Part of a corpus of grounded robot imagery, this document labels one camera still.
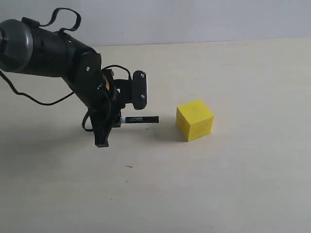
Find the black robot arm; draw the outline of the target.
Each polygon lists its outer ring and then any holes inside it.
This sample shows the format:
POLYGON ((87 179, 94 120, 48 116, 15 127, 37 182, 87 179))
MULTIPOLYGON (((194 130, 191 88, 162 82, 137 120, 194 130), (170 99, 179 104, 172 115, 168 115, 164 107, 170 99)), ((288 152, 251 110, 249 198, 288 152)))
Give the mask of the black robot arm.
POLYGON ((97 147, 121 125, 121 110, 147 105, 147 75, 137 70, 127 79, 114 79, 112 66, 102 67, 93 48, 64 31, 50 32, 29 18, 0 24, 0 68, 5 72, 62 78, 87 107, 97 147))

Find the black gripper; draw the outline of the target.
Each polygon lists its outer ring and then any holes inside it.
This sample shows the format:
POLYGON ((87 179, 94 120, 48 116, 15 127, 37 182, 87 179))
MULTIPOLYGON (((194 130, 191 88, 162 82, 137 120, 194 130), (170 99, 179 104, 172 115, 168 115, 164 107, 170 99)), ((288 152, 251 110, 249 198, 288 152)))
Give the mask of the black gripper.
POLYGON ((94 144, 99 148, 109 146, 108 137, 112 127, 121 126, 121 109, 131 103, 136 110, 147 105, 147 74, 128 69, 127 79, 113 79, 110 68, 86 68, 84 70, 84 104, 88 110, 84 122, 90 119, 94 144))

